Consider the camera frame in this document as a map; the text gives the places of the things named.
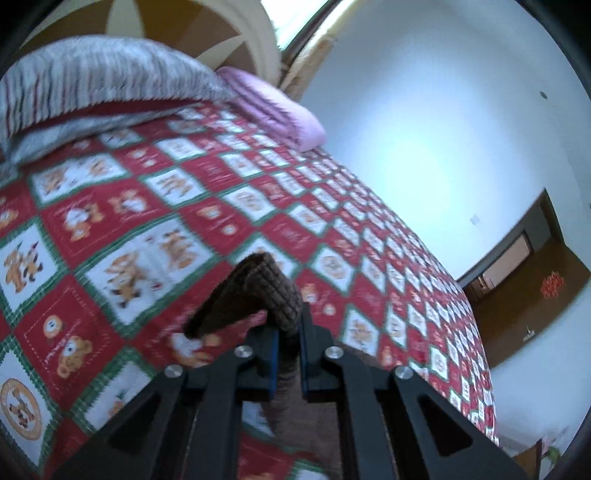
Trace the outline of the folded pink blanket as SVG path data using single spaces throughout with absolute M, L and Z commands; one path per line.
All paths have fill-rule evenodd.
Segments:
M 320 120 L 283 91 L 235 67 L 224 66 L 216 73 L 235 91 L 232 105 L 273 140 L 301 153 L 325 144 L 327 133 Z

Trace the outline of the brown wooden door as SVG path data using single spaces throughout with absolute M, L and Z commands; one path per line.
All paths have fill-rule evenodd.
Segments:
M 553 271 L 565 284 L 558 298 L 546 299 L 540 286 Z M 533 341 L 570 306 L 589 280 L 590 270 L 584 263 L 565 244 L 549 240 L 473 304 L 489 366 L 500 365 Z

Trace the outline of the red door decoration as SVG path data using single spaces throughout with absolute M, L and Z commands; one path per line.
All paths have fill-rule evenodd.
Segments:
M 565 284 L 565 279 L 557 272 L 553 271 L 545 277 L 540 286 L 540 292 L 546 299 L 558 298 L 561 288 Z

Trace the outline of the red checkered cartoon bedspread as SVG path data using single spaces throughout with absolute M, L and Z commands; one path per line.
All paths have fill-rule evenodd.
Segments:
M 491 371 L 468 299 L 420 237 L 325 151 L 226 104 L 1 167 L 1 447 L 47 479 L 163 367 L 211 363 L 250 317 L 181 326 L 235 264 L 273 255 L 312 320 L 407 365 L 490 439 Z

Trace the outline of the window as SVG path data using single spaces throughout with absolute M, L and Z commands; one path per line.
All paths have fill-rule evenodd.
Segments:
M 262 0 L 264 11 L 273 25 L 276 44 L 280 51 L 303 39 L 335 10 L 339 0 Z

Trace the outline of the wooden chair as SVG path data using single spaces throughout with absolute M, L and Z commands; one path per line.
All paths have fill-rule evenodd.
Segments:
M 533 446 L 515 455 L 513 460 L 525 471 L 530 479 L 538 480 L 541 475 L 542 461 L 548 459 L 553 461 L 555 448 L 544 444 L 542 439 Z

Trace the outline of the grey striped pillow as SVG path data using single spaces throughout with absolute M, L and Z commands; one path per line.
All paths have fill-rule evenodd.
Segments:
M 12 166 L 30 164 L 87 135 L 234 97 L 207 66 L 161 43 L 70 37 L 20 58 L 2 77 L 1 151 Z

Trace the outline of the dark door frame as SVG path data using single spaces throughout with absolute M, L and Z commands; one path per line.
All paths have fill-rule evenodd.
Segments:
M 521 237 L 525 238 L 531 253 L 539 251 L 549 239 L 560 243 L 564 242 L 556 210 L 546 189 L 542 191 L 509 233 L 474 267 L 457 280 L 460 286 L 465 288 L 481 276 Z

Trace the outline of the beige wooden headboard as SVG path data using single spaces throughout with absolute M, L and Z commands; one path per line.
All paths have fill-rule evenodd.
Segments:
M 13 55 L 81 35 L 145 38 L 215 70 L 231 66 L 272 85 L 280 80 L 276 33 L 259 1 L 63 1 Z

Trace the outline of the brown knitted sweater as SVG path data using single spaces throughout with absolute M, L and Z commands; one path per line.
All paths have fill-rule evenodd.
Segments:
M 311 404 L 301 393 L 298 331 L 304 301 L 269 253 L 249 255 L 233 268 L 183 325 L 183 334 L 196 339 L 266 312 L 266 324 L 280 332 L 279 381 L 263 415 L 276 441 L 308 452 L 325 474 L 342 478 L 338 414 L 335 405 Z

